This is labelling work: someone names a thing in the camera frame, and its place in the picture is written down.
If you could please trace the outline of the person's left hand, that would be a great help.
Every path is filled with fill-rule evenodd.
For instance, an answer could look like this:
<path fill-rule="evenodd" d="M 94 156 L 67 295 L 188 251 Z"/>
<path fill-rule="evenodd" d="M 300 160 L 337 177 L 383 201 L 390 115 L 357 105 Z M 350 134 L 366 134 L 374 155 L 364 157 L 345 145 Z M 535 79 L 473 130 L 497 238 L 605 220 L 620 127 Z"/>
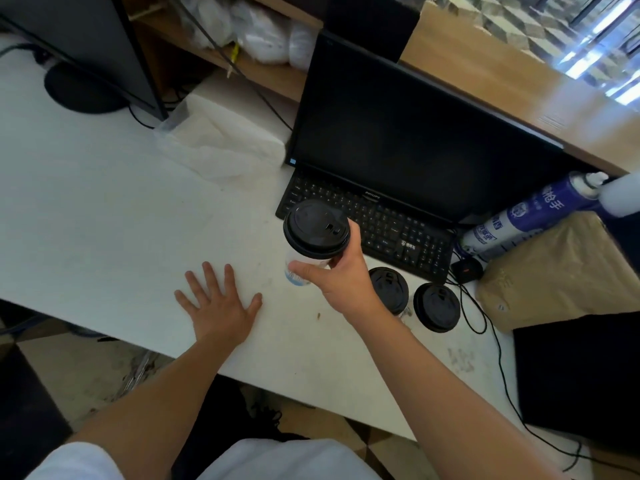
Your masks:
<path fill-rule="evenodd" d="M 224 266 L 223 287 L 218 282 L 221 295 L 217 298 L 209 296 L 206 283 L 201 284 L 193 271 L 184 276 L 195 298 L 196 317 L 190 320 L 196 340 L 210 340 L 230 351 L 244 343 L 253 325 L 246 322 L 248 306 L 244 306 L 239 296 L 233 267 Z"/>

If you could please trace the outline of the person's right hand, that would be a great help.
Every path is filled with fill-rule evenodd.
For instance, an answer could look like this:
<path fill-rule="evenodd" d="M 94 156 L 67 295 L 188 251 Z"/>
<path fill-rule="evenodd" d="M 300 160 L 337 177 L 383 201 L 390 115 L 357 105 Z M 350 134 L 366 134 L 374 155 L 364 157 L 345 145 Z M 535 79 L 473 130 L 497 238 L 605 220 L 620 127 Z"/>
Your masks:
<path fill-rule="evenodd" d="M 348 219 L 348 247 L 334 259 L 334 288 L 319 288 L 329 305 L 356 330 L 381 333 L 394 324 L 394 317 L 374 291 L 361 249 L 359 226 Z"/>

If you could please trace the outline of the paper cup with black lid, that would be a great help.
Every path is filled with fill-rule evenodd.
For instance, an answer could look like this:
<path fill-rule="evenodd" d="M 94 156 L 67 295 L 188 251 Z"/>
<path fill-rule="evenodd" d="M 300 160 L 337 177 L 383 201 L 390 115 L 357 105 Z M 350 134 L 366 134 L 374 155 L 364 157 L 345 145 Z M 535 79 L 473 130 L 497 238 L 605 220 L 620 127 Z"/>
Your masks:
<path fill-rule="evenodd" d="M 351 231 L 347 215 L 320 200 L 302 201 L 287 213 L 283 223 L 285 277 L 295 286 L 307 280 L 289 270 L 292 261 L 327 268 L 348 247 Z"/>
<path fill-rule="evenodd" d="M 375 267 L 369 276 L 376 294 L 386 309 L 395 317 L 402 317 L 409 304 L 409 289 L 406 280 L 398 271 L 388 267 Z"/>
<path fill-rule="evenodd" d="M 422 284 L 413 294 L 412 306 L 420 323 L 436 333 L 453 330 L 461 316 L 459 298 L 444 285 Z"/>

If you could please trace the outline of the person's right forearm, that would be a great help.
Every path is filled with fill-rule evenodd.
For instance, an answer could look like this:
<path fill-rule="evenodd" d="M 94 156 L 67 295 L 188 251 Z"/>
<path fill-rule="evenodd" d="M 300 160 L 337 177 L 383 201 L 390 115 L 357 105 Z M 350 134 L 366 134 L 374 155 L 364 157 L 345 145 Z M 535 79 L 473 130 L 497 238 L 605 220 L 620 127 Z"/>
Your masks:
<path fill-rule="evenodd" d="M 386 308 L 344 316 L 440 480 L 570 480 Z"/>

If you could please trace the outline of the person's left forearm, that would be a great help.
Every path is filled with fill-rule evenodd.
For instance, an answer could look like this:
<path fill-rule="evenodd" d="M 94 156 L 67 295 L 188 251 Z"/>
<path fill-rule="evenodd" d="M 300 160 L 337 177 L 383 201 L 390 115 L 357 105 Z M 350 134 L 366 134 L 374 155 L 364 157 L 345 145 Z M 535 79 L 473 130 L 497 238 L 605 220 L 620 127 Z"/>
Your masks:
<path fill-rule="evenodd" d="M 221 366 L 240 345 L 209 334 L 88 420 L 68 444 L 99 446 L 125 480 L 165 480 Z"/>

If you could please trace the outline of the black computer keyboard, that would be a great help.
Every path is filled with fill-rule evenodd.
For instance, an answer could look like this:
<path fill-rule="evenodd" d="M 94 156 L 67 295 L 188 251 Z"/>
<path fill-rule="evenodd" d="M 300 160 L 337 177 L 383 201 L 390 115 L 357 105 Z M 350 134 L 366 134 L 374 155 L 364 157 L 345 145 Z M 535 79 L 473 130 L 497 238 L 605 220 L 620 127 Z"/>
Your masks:
<path fill-rule="evenodd" d="M 453 224 L 306 167 L 294 170 L 276 217 L 284 219 L 295 204 L 309 199 L 342 210 L 356 222 L 364 254 L 429 282 L 444 285 L 448 280 L 456 237 Z"/>

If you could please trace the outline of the person's white shirt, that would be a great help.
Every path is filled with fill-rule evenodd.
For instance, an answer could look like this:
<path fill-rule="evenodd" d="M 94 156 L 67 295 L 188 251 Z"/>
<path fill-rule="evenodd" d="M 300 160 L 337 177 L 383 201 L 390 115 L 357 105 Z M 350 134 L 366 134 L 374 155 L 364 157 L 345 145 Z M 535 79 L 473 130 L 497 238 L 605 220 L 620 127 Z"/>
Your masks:
<path fill-rule="evenodd" d="M 60 446 L 25 480 L 125 480 L 101 447 L 85 442 Z M 235 443 L 196 480 L 381 480 L 356 453 L 331 440 L 248 438 Z"/>

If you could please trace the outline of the black computer mouse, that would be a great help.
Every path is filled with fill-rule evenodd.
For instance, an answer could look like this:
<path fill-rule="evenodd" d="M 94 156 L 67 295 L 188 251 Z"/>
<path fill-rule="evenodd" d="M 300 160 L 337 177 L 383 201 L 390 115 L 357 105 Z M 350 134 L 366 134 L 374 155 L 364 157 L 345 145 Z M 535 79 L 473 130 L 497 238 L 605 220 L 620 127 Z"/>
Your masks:
<path fill-rule="evenodd" d="M 451 264 L 453 279 L 460 285 L 482 279 L 484 267 L 474 257 L 464 258 Z"/>

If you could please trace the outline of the large black computer monitor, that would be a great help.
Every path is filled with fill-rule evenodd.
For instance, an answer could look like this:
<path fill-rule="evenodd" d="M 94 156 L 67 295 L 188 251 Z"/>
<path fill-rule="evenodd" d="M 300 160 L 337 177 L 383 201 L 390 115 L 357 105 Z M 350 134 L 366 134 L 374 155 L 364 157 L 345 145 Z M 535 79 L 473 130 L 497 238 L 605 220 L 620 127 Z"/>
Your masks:
<path fill-rule="evenodd" d="M 452 223 L 485 217 L 572 171 L 562 145 L 328 31 L 317 40 L 285 163 Z"/>

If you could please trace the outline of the blue and white spray can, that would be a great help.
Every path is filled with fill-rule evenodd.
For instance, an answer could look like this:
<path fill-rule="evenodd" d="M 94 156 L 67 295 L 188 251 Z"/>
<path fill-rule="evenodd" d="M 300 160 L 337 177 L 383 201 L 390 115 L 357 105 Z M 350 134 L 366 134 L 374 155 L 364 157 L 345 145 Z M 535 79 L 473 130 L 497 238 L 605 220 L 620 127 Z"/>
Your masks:
<path fill-rule="evenodd" d="M 596 202 L 608 179 L 608 174 L 601 171 L 573 171 L 469 230 L 454 248 L 462 257 L 480 257 L 484 261 L 501 256 Z"/>

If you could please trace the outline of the brown paper bag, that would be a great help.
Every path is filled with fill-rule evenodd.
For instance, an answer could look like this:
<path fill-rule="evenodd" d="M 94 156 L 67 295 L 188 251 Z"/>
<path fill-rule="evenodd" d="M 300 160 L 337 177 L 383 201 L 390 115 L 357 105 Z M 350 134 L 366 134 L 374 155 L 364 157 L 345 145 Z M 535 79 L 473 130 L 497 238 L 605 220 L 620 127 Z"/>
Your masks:
<path fill-rule="evenodd" d="M 489 262 L 476 300 L 503 332 L 640 312 L 640 271 L 595 212 L 574 212 Z"/>

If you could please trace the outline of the white plastic bags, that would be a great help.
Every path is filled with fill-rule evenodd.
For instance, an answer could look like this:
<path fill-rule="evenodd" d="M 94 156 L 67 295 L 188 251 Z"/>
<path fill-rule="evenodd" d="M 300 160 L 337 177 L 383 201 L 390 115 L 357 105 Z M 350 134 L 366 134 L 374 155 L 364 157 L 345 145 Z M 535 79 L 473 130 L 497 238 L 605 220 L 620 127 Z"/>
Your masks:
<path fill-rule="evenodd" d="M 231 46 L 262 64 L 308 72 L 319 31 L 252 0 L 172 0 L 198 48 Z"/>

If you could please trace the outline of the black speaker box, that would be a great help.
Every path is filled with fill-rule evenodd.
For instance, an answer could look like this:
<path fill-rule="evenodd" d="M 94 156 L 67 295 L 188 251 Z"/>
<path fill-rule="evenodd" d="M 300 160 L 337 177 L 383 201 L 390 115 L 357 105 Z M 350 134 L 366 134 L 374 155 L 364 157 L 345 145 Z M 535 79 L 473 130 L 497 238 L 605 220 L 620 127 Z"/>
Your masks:
<path fill-rule="evenodd" d="M 324 28 L 397 63 L 426 0 L 329 0 Z"/>

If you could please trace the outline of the black monitor with round stand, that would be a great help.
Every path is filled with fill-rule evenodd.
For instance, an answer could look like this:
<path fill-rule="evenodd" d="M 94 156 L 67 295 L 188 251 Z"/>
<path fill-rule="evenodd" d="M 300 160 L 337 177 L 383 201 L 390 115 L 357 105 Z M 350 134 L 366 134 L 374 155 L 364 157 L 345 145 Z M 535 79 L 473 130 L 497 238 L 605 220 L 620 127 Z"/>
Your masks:
<path fill-rule="evenodd" d="M 62 107 L 168 117 L 122 0 L 0 0 L 0 25 L 58 60 L 44 87 Z"/>

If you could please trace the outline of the wooden counter shelf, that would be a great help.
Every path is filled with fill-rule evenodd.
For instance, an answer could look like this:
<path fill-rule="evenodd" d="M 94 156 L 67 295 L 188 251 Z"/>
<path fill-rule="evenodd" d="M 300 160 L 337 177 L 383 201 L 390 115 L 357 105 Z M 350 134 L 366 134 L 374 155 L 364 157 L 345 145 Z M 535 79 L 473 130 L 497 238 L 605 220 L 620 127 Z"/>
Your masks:
<path fill-rule="evenodd" d="M 226 68 L 223 58 L 193 46 L 160 0 L 122 0 L 130 20 L 197 57 Z M 254 0 L 320 29 L 323 22 L 284 0 Z M 300 102 L 307 76 L 290 65 L 264 65 L 240 55 L 238 67 L 258 85 Z M 640 113 L 609 99 L 530 55 L 426 1 L 399 58 L 446 87 L 498 110 L 564 145 L 572 156 L 614 175 L 640 171 Z"/>

